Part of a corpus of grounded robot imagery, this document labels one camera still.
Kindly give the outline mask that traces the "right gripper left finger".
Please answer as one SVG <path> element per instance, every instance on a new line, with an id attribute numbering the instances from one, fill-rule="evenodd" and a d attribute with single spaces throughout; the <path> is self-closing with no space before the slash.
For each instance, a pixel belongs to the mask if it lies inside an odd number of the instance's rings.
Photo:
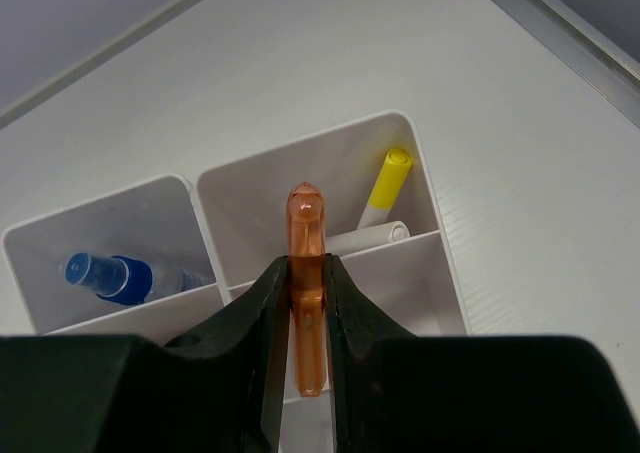
<path id="1" fill-rule="evenodd" d="M 274 452 L 288 262 L 164 345 L 135 335 L 5 337 L 5 452 Z"/>

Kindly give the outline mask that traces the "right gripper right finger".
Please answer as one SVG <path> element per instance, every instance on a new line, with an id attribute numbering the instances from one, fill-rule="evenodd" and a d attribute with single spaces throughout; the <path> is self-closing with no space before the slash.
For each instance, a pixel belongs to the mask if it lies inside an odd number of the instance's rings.
<path id="1" fill-rule="evenodd" d="M 419 337 L 324 267 L 338 452 L 626 452 L 630 409 L 574 336 Z"/>

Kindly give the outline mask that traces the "small blue cap bottle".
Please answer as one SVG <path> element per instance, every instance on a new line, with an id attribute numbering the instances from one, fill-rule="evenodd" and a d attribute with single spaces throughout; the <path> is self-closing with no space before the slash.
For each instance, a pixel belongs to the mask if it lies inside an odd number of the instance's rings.
<path id="1" fill-rule="evenodd" d="M 99 299 L 121 306 L 137 306 L 213 284 L 213 274 L 122 255 L 71 251 L 58 272 L 66 284 L 91 291 Z"/>

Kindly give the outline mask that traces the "white marker pen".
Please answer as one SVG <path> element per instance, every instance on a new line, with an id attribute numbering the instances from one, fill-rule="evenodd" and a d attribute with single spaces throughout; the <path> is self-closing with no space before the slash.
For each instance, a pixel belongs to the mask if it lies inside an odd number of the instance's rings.
<path id="1" fill-rule="evenodd" d="M 327 237 L 325 251 L 334 255 L 348 255 L 396 243 L 410 236 L 408 227 L 402 221 L 394 221 Z"/>

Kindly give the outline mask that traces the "orange highlighter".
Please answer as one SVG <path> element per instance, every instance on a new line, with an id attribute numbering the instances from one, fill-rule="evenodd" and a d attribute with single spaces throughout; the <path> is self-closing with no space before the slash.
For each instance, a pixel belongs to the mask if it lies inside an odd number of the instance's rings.
<path id="1" fill-rule="evenodd" d="M 325 204 L 320 190 L 303 182 L 287 199 L 287 246 L 295 386 L 317 397 L 326 383 Z"/>

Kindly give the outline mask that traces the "white marker yellow cap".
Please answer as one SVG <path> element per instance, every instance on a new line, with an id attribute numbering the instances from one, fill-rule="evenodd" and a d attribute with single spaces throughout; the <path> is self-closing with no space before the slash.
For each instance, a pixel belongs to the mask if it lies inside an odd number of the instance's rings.
<path id="1" fill-rule="evenodd" d="M 413 161 L 405 150 L 391 148 L 387 151 L 357 229 L 379 226 L 387 222 L 412 164 Z"/>

